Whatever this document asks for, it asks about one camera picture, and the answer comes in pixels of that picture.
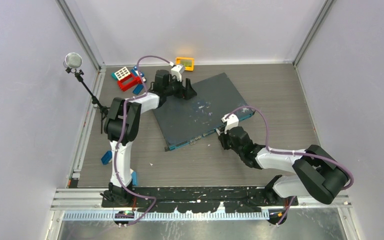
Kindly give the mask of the blue white wedge block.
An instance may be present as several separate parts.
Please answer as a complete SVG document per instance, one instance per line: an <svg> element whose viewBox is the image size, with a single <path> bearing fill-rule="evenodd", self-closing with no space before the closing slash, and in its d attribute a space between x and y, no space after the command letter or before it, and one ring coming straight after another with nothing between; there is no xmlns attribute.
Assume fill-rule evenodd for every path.
<svg viewBox="0 0 384 240"><path fill-rule="evenodd" d="M130 175L131 175L131 183L133 186L138 185L138 178L137 178L137 173L134 170L130 170Z"/></svg>

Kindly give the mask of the white window toy brick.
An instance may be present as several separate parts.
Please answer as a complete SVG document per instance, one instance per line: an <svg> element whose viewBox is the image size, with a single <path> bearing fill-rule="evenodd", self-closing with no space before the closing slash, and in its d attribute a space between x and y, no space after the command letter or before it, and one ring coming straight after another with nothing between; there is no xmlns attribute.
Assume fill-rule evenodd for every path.
<svg viewBox="0 0 384 240"><path fill-rule="evenodd" d="M131 76L131 71L127 67L123 67L118 71L115 71L112 76L115 80L121 81L124 79L128 79Z"/></svg>

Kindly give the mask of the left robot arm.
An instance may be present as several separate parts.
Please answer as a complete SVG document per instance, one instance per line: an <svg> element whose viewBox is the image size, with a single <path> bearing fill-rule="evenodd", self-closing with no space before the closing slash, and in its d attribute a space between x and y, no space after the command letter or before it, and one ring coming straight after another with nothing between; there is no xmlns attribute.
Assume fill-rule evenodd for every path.
<svg viewBox="0 0 384 240"><path fill-rule="evenodd" d="M121 207L128 207L134 197L131 175L131 150L139 132L141 115L160 108L170 96L190 100L197 96L191 80L181 80L167 70L158 70L151 89L131 98L115 97L103 126L111 146L112 173L103 196Z"/></svg>

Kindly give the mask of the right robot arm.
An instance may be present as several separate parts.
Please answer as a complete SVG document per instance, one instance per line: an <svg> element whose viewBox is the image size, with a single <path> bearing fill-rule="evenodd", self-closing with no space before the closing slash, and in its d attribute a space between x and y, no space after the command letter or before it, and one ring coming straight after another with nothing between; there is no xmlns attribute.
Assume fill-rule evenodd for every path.
<svg viewBox="0 0 384 240"><path fill-rule="evenodd" d="M278 175L266 185L265 198L271 205L293 196L311 196L329 205L354 182L351 173L318 145L300 150L275 149L254 143L241 126L218 128L216 132L222 147L233 150L246 166L291 173Z"/></svg>

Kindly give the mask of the small blue toy brick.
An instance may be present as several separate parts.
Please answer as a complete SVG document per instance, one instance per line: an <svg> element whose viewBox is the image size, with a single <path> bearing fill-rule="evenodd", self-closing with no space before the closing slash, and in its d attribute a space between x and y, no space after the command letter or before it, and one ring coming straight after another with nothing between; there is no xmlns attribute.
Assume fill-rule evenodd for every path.
<svg viewBox="0 0 384 240"><path fill-rule="evenodd" d="M134 95L139 95L139 94L142 92L143 89L144 89L144 86L143 86L142 84L138 84L138 85L134 88L134 90L132 91L132 93L133 93Z"/></svg>

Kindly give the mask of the red toy brick frame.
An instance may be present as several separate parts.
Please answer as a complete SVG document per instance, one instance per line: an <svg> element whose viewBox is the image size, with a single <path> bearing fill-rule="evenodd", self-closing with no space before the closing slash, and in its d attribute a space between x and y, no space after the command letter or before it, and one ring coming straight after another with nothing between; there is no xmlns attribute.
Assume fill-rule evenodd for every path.
<svg viewBox="0 0 384 240"><path fill-rule="evenodd" d="M142 84L142 78L134 74L129 74L117 81L117 85L122 92L126 92L138 84Z"/></svg>

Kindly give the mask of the blue white toy brick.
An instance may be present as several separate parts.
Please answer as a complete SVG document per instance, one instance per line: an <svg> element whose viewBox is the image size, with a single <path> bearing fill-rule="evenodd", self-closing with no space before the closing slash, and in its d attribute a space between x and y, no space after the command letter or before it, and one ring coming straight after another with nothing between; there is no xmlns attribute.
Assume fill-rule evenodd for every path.
<svg viewBox="0 0 384 240"><path fill-rule="evenodd" d="M147 82L147 80L146 80L146 78L145 78L145 74L144 74L143 72L139 72L139 71L138 71L138 67L137 67L136 65L135 65L130 71L131 71L131 73L132 73L136 78L140 77L144 83Z"/></svg>

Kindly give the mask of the dark grey network switch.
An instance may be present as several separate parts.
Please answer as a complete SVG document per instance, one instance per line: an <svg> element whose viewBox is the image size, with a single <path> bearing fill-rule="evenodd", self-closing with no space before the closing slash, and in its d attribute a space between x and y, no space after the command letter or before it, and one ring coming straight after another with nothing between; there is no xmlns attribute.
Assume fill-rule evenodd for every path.
<svg viewBox="0 0 384 240"><path fill-rule="evenodd" d="M222 118L234 111L239 121L254 115L226 73L193 83L197 95L189 100L169 96L153 113L164 137L166 152L193 144L224 126Z"/></svg>

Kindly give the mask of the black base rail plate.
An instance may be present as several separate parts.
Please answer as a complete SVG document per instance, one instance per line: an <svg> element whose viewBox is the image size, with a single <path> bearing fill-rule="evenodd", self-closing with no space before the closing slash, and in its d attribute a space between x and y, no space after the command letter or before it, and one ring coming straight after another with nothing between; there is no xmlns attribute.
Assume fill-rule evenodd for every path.
<svg viewBox="0 0 384 240"><path fill-rule="evenodd" d="M281 198L272 190L258 186L134 187L134 194L116 196L110 190L101 193L104 208L132 208L140 213L214 213L224 207L226 213L256 213L260 207L284 209L298 205L297 198Z"/></svg>

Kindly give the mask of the blue toy block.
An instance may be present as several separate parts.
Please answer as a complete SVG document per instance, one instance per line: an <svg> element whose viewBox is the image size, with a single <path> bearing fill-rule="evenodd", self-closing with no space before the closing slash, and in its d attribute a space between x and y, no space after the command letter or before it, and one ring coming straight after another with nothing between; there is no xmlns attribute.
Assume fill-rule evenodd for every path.
<svg viewBox="0 0 384 240"><path fill-rule="evenodd" d="M112 162L113 159L113 154L111 150L108 150L102 157L101 157L101 163L103 165L108 165L109 163Z"/></svg>

